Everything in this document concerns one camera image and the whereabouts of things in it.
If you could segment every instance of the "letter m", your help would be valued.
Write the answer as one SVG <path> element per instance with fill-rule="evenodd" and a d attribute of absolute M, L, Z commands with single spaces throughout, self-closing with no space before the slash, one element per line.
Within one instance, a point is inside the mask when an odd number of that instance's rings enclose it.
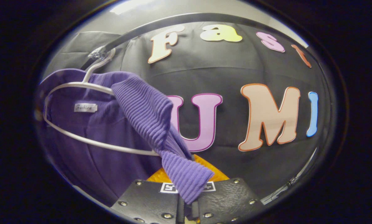
<path fill-rule="evenodd" d="M 262 126 L 266 142 L 270 146 L 293 141 L 296 136 L 298 120 L 298 104 L 301 96 L 299 89 L 289 87 L 285 90 L 280 109 L 274 101 L 269 88 L 263 84 L 248 84 L 241 88 L 241 94 L 248 99 L 250 113 L 246 139 L 238 145 L 240 151 L 259 149 L 263 140 L 260 139 Z"/>

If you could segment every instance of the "black fabric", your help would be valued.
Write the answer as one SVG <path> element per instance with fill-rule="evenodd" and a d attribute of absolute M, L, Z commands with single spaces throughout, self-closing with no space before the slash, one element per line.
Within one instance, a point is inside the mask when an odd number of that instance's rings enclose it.
<path fill-rule="evenodd" d="M 240 42 L 205 41 L 200 38 L 202 27 L 210 24 L 225 24 L 233 27 L 243 37 Z M 216 137 L 213 145 L 197 154 L 230 178 L 240 177 L 261 198 L 273 193 L 293 178 L 305 165 L 313 151 L 328 137 L 331 125 L 331 100 L 328 84 L 321 67 L 311 54 L 289 37 L 273 34 L 263 29 L 222 22 L 195 22 L 183 24 L 185 29 L 178 32 L 178 41 L 170 56 L 148 64 L 151 56 L 151 37 L 167 27 L 135 37 L 117 47 L 114 59 L 97 72 L 129 71 L 140 75 L 150 85 L 166 95 L 179 95 L 184 104 L 179 110 L 180 132 L 185 138 L 195 138 L 199 131 L 198 108 L 191 103 L 192 96 L 200 93 L 216 93 L 223 97 L 217 107 Z M 273 35 L 285 48 L 280 53 L 262 44 L 256 33 Z M 80 46 L 90 47 L 96 34 L 88 34 L 89 40 L 79 39 L 68 44 L 66 51 L 75 51 Z M 108 41 L 112 34 L 99 34 L 102 42 Z M 308 68 L 297 51 L 297 45 L 310 62 Z M 51 63 L 47 71 L 61 68 L 80 68 L 86 57 L 68 58 L 71 63 Z M 264 144 L 261 148 L 241 152 L 238 145 L 244 141 L 248 125 L 248 102 L 240 94 L 243 85 L 261 83 L 269 87 L 277 106 L 281 105 L 287 87 L 298 88 L 301 92 L 297 123 L 297 137 L 290 143 L 268 146 L 261 132 Z M 317 133 L 307 137 L 311 116 L 309 92 L 318 94 Z"/>

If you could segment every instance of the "purple sweater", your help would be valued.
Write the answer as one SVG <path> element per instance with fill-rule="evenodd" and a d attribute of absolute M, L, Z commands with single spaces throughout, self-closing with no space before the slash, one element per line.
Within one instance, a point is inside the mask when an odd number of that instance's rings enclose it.
<path fill-rule="evenodd" d="M 38 105 L 46 94 L 66 82 L 79 82 L 85 71 L 63 69 L 39 86 Z M 48 119 L 74 134 L 103 143 L 140 150 L 153 149 L 158 156 L 143 156 L 91 146 L 40 123 L 42 143 L 59 172 L 73 185 L 111 206 L 135 179 L 146 180 L 162 166 L 187 204 L 203 190 L 213 172 L 191 161 L 177 130 L 170 124 L 172 102 L 130 72 L 93 74 L 90 83 L 109 87 L 115 96 L 68 87 L 52 93 Z M 74 112 L 77 103 L 97 105 L 96 112 Z"/>

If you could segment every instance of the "white clothes hanger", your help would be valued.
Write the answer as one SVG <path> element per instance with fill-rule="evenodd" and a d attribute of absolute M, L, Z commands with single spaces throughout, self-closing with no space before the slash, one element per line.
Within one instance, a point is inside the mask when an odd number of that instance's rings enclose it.
<path fill-rule="evenodd" d="M 86 72 L 86 75 L 85 77 L 83 78 L 83 81 L 82 82 L 68 82 L 68 83 L 65 83 L 65 84 L 61 84 L 55 88 L 53 88 L 49 94 L 46 96 L 45 98 L 45 113 L 43 115 L 43 119 L 46 121 L 46 123 L 48 123 L 52 128 L 56 129 L 57 131 L 65 134 L 66 136 L 69 136 L 73 139 L 76 139 L 78 141 L 81 141 L 83 143 L 87 143 L 87 144 L 90 144 L 90 145 L 93 145 L 93 146 L 98 146 L 98 147 L 101 147 L 101 148 L 105 148 L 105 149 L 111 149 L 111 150 L 115 150 L 115 151 L 119 151 L 119 152 L 126 152 L 126 153 L 133 153 L 133 154 L 139 154 L 139 155 L 147 155 L 147 156 L 159 156 L 156 152 L 154 152 L 153 150 L 151 151 L 145 151 L 145 150 L 139 150 L 139 149 L 131 149 L 131 148 L 126 148 L 126 147 L 122 147 L 122 146 L 115 146 L 115 145 L 111 145 L 111 144 L 107 144 L 107 143 L 102 143 L 102 142 L 98 142 L 98 141 L 95 141 L 95 140 L 91 140 L 91 139 L 88 139 L 88 138 L 84 138 L 82 136 L 78 136 L 78 135 L 75 135 L 71 132 L 68 132 L 64 129 L 61 129 L 60 127 L 54 125 L 52 122 L 50 122 L 48 119 L 47 119 L 47 113 L 46 113 L 46 108 L 48 108 L 48 103 L 49 103 L 49 95 L 58 90 L 58 89 L 61 89 L 61 88 L 66 88 L 66 87 L 80 87 L 80 88 L 90 88 L 90 89 L 94 89 L 94 90 L 97 90 L 97 91 L 100 91 L 100 92 L 104 92 L 104 93 L 107 93 L 107 94 L 110 94 L 110 95 L 113 95 L 114 96 L 114 93 L 112 92 L 112 89 L 110 88 L 107 88 L 107 87 L 104 87 L 104 86 L 101 86 L 101 85 L 96 85 L 96 84 L 92 84 L 92 83 L 89 83 L 89 78 L 90 76 L 93 74 L 93 71 L 97 68 L 100 68 L 102 67 L 103 65 L 107 64 L 111 59 L 112 57 L 115 55 L 115 48 L 113 48 L 109 55 L 103 59 L 101 62 L 93 65 L 92 67 L 89 68 L 89 70 Z"/>

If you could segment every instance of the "ribbed sleeve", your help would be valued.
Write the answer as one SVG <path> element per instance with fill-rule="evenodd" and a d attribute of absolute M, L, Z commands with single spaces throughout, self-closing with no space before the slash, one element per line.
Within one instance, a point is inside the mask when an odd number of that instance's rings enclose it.
<path fill-rule="evenodd" d="M 162 166 L 187 204 L 192 203 L 214 173 L 194 161 L 171 127 L 172 102 L 137 75 L 111 86 L 133 128 L 162 157 Z"/>

